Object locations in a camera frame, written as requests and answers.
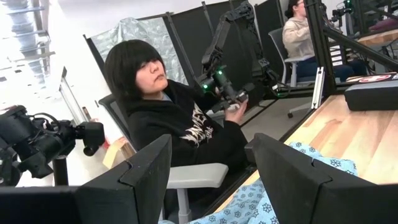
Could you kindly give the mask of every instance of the blue blanket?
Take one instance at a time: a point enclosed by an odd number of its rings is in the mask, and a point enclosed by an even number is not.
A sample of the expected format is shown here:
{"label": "blue blanket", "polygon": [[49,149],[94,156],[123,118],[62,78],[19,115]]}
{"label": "blue blanket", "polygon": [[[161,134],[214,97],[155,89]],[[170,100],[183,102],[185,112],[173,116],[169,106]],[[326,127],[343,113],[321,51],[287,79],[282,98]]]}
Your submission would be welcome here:
{"label": "blue blanket", "polygon": [[[358,175],[353,161],[322,157],[313,147],[292,142],[290,147],[352,175]],[[232,201],[220,212],[208,215],[190,224],[279,224],[271,201],[260,179],[242,186]]]}

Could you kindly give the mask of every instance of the wooden table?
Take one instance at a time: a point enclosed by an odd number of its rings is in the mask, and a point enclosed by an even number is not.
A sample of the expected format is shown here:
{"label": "wooden table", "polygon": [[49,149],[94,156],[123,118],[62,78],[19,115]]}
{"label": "wooden table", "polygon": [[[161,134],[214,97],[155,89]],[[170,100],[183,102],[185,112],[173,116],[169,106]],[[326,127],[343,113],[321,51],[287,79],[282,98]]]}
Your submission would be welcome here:
{"label": "wooden table", "polygon": [[[331,96],[285,143],[292,141],[309,144],[325,157],[355,161],[359,176],[375,184],[398,183],[398,111],[352,112],[343,95]],[[256,171],[243,185],[258,178]]]}
{"label": "wooden table", "polygon": [[381,34],[374,34],[367,37],[360,38],[358,40],[359,43],[372,46],[372,45],[381,45],[387,42],[392,42],[398,38],[398,29],[390,30],[383,32]]}

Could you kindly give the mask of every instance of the black hoodie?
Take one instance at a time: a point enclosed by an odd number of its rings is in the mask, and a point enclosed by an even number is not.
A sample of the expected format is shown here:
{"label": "black hoodie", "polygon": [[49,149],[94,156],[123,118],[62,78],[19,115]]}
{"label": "black hoodie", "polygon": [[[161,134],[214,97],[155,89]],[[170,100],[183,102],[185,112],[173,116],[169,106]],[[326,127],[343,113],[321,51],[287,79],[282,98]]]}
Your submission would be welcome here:
{"label": "black hoodie", "polygon": [[244,146],[248,143],[241,128],[230,121],[224,121],[221,127],[204,113],[216,98],[201,97],[172,80],[164,92],[172,102],[123,102],[133,146],[140,150],[161,135],[171,134],[172,167],[219,162],[230,172],[241,170],[246,164]]}

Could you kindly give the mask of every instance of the person in background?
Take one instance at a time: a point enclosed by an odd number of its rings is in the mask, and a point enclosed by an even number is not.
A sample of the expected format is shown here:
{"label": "person in background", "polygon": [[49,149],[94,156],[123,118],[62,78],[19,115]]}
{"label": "person in background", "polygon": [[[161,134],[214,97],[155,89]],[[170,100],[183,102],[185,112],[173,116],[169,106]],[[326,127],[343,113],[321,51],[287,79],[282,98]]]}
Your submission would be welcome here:
{"label": "person in background", "polygon": [[[314,77],[318,64],[315,59],[304,0],[289,0],[285,16],[289,20],[285,23],[282,38],[289,57],[314,56],[297,64],[297,77]],[[345,82],[348,77],[367,75],[366,64],[362,60],[353,60],[347,65],[335,66],[333,71],[335,77],[340,78],[341,82]]]}
{"label": "person in background", "polygon": [[[168,80],[162,57],[142,40],[115,45],[106,58],[104,74],[126,117],[136,150],[164,134],[171,135],[171,167],[210,163],[228,166],[224,183],[217,189],[219,193],[247,167],[244,147],[248,142],[239,125],[247,101],[237,110],[225,111],[222,127],[205,113],[218,98],[211,94],[203,96],[189,86]],[[215,190],[189,189],[188,197],[190,202],[199,200],[204,195],[212,195],[211,191]]]}

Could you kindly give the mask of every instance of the black hair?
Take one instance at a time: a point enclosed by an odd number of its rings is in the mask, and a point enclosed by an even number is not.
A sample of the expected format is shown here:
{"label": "black hair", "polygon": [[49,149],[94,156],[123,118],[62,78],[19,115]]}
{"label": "black hair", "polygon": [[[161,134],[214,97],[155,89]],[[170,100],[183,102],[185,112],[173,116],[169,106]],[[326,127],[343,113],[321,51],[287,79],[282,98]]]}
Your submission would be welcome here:
{"label": "black hair", "polygon": [[158,51],[143,40],[127,40],[116,44],[106,57],[104,76],[117,100],[140,100],[142,91],[136,85],[136,76],[142,64],[160,61]]}
{"label": "black hair", "polygon": [[296,6],[299,0],[289,0],[287,5],[287,10],[285,11],[285,16],[290,19],[294,16],[293,6]]}

